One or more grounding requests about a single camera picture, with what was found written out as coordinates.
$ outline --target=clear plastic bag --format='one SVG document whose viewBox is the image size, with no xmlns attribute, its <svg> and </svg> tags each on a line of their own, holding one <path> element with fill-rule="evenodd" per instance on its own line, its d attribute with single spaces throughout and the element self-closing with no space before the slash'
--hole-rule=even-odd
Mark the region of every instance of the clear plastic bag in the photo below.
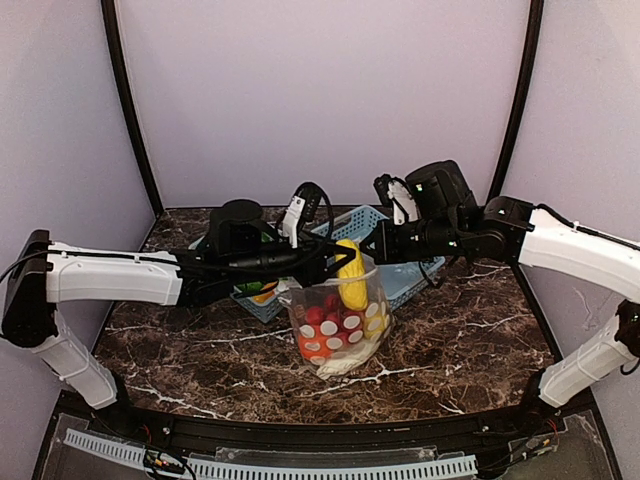
<svg viewBox="0 0 640 480">
<path fill-rule="evenodd" d="M 278 288 L 300 354 L 320 378 L 344 375 L 362 365 L 389 336 L 394 322 L 391 307 L 380 272 L 366 257 L 365 271 L 360 277 L 332 278 L 307 288 L 296 282 L 281 282 Z M 366 302 L 358 309 L 347 307 L 345 289 L 365 286 Z"/>
</svg>

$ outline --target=blue plastic basket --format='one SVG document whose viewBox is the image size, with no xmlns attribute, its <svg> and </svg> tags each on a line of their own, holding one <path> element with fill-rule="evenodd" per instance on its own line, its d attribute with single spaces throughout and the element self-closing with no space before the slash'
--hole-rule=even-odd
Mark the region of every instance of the blue plastic basket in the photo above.
<svg viewBox="0 0 640 480">
<path fill-rule="evenodd" d="M 387 216 L 369 205 L 362 205 L 347 212 L 334 220 L 333 240 L 349 238 L 358 243 L 369 235 L 378 224 L 379 220 Z M 325 223 L 313 229 L 314 233 L 325 235 L 329 224 Z M 200 240 L 194 242 L 191 248 L 195 248 Z M 433 262 L 423 262 L 422 266 L 430 278 L 433 278 L 438 269 L 444 264 L 444 257 L 436 257 Z M 380 265 L 380 278 L 384 292 L 389 300 L 391 309 L 395 310 L 411 297 L 427 287 L 427 281 L 420 272 L 418 263 L 403 263 L 398 265 Z M 247 309 L 262 323 L 268 323 L 282 310 L 282 305 L 273 296 L 264 303 L 257 303 L 253 298 L 234 298 L 236 302 Z"/>
</svg>

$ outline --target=brown marble countertop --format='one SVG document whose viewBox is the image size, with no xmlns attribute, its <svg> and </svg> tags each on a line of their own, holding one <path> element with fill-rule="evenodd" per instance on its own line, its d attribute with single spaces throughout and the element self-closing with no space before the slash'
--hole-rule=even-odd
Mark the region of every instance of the brown marble countertop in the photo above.
<svg viewBox="0 0 640 480">
<path fill-rule="evenodd" d="M 267 209 L 273 218 L 280 209 Z M 145 250 L 184 248 L 208 209 L 166 211 Z M 250 422 L 394 422 L 514 405 L 552 355 L 510 269 L 463 260 L 444 286 L 394 312 L 377 354 L 342 379 L 305 365 L 285 311 L 261 324 L 231 299 L 206 308 L 119 303 L 96 356 L 120 373 L 134 403 Z"/>
</svg>

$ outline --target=white dot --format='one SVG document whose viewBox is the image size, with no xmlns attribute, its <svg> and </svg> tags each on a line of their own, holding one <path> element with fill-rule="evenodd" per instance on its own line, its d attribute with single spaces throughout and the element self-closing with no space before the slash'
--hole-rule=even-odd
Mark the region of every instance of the white dot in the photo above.
<svg viewBox="0 0 640 480">
<path fill-rule="evenodd" d="M 372 318 L 369 323 L 367 323 L 367 330 L 373 332 L 377 330 L 382 325 L 382 319 L 380 317 Z"/>
<path fill-rule="evenodd" d="M 338 331 L 338 326 L 330 320 L 325 320 L 320 325 L 320 331 L 323 335 L 333 335 Z"/>
<path fill-rule="evenodd" d="M 313 338 L 316 336 L 316 331 L 311 325 L 303 325 L 300 327 L 300 334 L 304 338 Z"/>
<path fill-rule="evenodd" d="M 378 313 L 379 305 L 376 302 L 371 302 L 369 308 L 367 308 L 366 316 L 367 318 L 373 317 L 376 313 Z"/>
<path fill-rule="evenodd" d="M 320 344 L 319 343 L 305 343 L 304 344 L 304 348 L 306 348 L 307 350 L 310 350 L 312 352 L 317 352 L 318 350 L 320 350 Z"/>
<path fill-rule="evenodd" d="M 338 350 L 342 347 L 342 340 L 340 340 L 338 337 L 330 338 L 329 340 L 327 340 L 327 347 L 329 347 L 331 350 Z"/>
<path fill-rule="evenodd" d="M 344 319 L 344 322 L 342 322 L 342 324 L 344 325 L 344 328 L 353 330 L 358 325 L 360 325 L 360 317 L 357 315 L 349 315 L 347 318 Z"/>
<path fill-rule="evenodd" d="M 349 343 L 358 343 L 362 340 L 362 330 L 356 330 L 351 335 L 349 335 Z"/>
<path fill-rule="evenodd" d="M 311 363 L 318 366 L 324 365 L 324 363 L 327 361 L 327 359 L 324 357 L 311 357 L 309 360 L 311 360 Z"/>
</svg>

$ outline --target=black frame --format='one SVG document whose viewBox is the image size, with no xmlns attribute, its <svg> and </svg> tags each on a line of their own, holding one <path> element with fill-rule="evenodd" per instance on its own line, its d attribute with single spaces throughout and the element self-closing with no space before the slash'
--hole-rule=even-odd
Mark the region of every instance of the black frame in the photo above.
<svg viewBox="0 0 640 480">
<path fill-rule="evenodd" d="M 530 3 L 529 21 L 518 83 L 489 198 L 500 195 L 511 161 L 531 82 L 542 22 L 543 5 L 544 0 L 531 0 Z M 149 163 L 131 95 L 114 0 L 102 0 L 102 14 L 123 114 L 138 168 L 147 196 L 156 215 L 157 223 L 157 219 L 165 209 Z M 513 274 L 538 321 L 551 353 L 555 360 L 560 360 L 562 358 L 560 349 L 524 273 L 520 267 L 514 267 Z M 496 456 L 508 453 L 507 442 L 509 439 L 491 435 L 480 436 L 477 432 L 482 431 L 483 427 L 489 427 L 489 432 L 500 431 L 501 427 L 504 427 L 504 419 L 509 417 L 515 408 L 507 407 L 477 414 L 412 422 L 326 426 L 289 426 L 219 421 L 171 415 L 144 409 L 136 410 L 156 425 L 170 425 L 172 433 L 166 439 L 166 446 L 184 453 L 188 451 L 210 453 L 221 446 L 257 448 L 261 450 L 348 451 L 358 449 L 382 450 L 437 444 L 440 453 L 464 451 L 467 454 L 485 455 L 486 458 L 486 455 L 489 454 L 488 452 L 492 452 Z M 599 433 L 604 440 L 614 478 L 621 480 L 622 476 L 613 447 L 590 389 L 577 395 L 562 409 L 562 416 L 559 418 L 559 422 L 562 424 L 563 417 L 586 410 L 590 410 L 594 415 Z M 44 468 L 49 444 L 60 413 L 90 420 L 92 429 L 106 432 L 100 423 L 92 420 L 90 409 L 79 394 L 63 390 L 45 433 L 32 477 L 34 480 L 40 478 Z"/>
</svg>

